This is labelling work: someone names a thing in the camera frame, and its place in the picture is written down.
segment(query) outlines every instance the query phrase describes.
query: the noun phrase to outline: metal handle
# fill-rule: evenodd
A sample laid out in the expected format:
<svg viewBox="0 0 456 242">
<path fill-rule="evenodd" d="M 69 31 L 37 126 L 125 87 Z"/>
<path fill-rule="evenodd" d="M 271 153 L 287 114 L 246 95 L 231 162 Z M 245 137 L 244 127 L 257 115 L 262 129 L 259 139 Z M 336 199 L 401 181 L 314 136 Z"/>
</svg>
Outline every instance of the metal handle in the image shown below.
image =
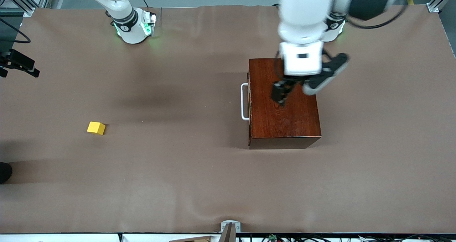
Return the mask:
<svg viewBox="0 0 456 242">
<path fill-rule="evenodd" d="M 249 83 L 243 83 L 241 85 L 241 117 L 242 117 L 242 120 L 249 121 L 250 118 L 244 116 L 244 90 L 243 90 L 244 86 L 249 86 Z"/>
</svg>

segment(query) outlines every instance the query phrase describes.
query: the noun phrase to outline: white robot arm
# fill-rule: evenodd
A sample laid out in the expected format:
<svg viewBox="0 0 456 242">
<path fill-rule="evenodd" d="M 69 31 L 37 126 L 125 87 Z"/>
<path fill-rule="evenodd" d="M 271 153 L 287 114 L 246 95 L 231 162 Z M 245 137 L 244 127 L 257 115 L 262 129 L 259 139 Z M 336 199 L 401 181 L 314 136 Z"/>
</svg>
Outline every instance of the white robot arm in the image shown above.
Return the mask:
<svg viewBox="0 0 456 242">
<path fill-rule="evenodd" d="M 322 62 L 323 43 L 342 32 L 347 15 L 369 20 L 387 10 L 394 0 L 280 0 L 278 55 L 284 62 L 284 78 L 273 86 L 272 98 L 284 104 L 295 83 L 303 92 L 316 94 L 348 62 L 346 54 Z"/>
<path fill-rule="evenodd" d="M 95 0 L 114 21 L 117 34 L 129 44 L 138 44 L 151 36 L 155 27 L 154 13 L 133 8 L 129 0 Z"/>
</svg>

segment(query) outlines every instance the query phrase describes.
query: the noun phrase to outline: yellow cube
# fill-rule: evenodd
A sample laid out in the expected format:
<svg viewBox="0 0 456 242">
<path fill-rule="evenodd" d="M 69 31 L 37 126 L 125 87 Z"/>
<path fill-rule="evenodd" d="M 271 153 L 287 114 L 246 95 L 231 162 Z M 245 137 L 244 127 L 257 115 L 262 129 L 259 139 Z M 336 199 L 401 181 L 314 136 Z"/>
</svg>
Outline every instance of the yellow cube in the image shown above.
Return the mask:
<svg viewBox="0 0 456 242">
<path fill-rule="evenodd" d="M 103 135 L 106 125 L 100 122 L 90 122 L 88 124 L 87 132 L 93 133 L 95 135 Z"/>
</svg>

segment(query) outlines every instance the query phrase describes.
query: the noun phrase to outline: wood grain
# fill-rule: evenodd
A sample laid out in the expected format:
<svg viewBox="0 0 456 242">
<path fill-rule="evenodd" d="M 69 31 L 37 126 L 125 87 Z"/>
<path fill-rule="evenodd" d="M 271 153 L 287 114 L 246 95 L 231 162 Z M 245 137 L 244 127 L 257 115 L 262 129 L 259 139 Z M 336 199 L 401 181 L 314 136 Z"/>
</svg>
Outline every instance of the wood grain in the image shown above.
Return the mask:
<svg viewBox="0 0 456 242">
<path fill-rule="evenodd" d="M 321 137 L 316 97 L 296 86 L 282 107 L 270 98 L 277 80 L 274 59 L 249 60 L 250 138 Z"/>
</svg>

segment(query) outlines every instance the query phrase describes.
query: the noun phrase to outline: wooden box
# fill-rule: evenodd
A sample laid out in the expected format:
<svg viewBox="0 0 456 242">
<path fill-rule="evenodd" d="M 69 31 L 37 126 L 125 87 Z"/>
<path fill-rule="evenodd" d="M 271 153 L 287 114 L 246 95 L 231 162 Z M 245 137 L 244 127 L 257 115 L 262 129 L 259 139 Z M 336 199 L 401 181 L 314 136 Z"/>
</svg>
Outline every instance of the wooden box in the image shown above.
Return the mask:
<svg viewBox="0 0 456 242">
<path fill-rule="evenodd" d="M 278 61 L 280 74 L 283 65 Z M 321 138 L 316 97 L 305 95 L 296 85 L 282 107 L 271 99 L 278 81 L 274 59 L 249 60 L 250 149 L 307 148 Z"/>
</svg>

